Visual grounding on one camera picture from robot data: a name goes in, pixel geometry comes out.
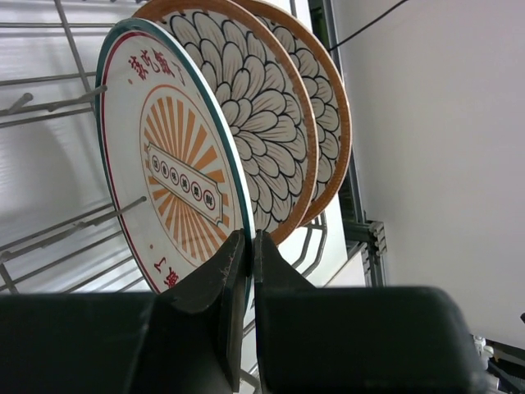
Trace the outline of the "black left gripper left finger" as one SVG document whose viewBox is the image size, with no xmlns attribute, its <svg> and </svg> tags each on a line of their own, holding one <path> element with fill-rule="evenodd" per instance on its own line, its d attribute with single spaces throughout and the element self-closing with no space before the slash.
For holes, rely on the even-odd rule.
<svg viewBox="0 0 525 394">
<path fill-rule="evenodd" d="M 237 392 L 244 297 L 241 231 L 161 294 L 5 295 L 1 390 Z"/>
</svg>

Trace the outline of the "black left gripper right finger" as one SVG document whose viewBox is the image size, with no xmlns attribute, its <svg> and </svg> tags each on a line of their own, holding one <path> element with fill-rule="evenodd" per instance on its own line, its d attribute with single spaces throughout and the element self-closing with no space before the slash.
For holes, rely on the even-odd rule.
<svg viewBox="0 0 525 394">
<path fill-rule="evenodd" d="M 459 307 L 435 287 L 316 287 L 259 231 L 256 345 L 266 393 L 484 393 Z"/>
</svg>

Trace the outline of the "white sunburst plate green rim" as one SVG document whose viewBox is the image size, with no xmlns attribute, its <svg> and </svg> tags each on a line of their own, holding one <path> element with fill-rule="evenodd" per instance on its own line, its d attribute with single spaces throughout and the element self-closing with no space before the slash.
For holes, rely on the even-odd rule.
<svg viewBox="0 0 525 394">
<path fill-rule="evenodd" d="M 208 82 L 161 26 L 116 23 L 101 47 L 95 100 L 103 168 L 148 286 L 164 292 L 228 236 L 255 237 L 247 181 Z"/>
</svg>

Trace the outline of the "floral plate orange rim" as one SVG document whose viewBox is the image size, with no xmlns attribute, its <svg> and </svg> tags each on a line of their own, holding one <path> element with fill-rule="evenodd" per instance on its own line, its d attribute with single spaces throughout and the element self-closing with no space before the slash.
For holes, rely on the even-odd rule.
<svg viewBox="0 0 525 394">
<path fill-rule="evenodd" d="M 258 230 L 282 243 L 305 219 L 317 179 L 317 128 L 298 67 L 251 1 L 150 1 L 135 16 L 190 55 L 220 104 Z"/>
<path fill-rule="evenodd" d="M 331 202 L 348 170 L 352 125 L 345 87 L 328 51 L 298 18 L 269 2 L 240 1 L 239 4 L 261 18 L 285 48 L 313 106 L 319 166 L 313 199 L 302 221 L 306 224 Z"/>
</svg>

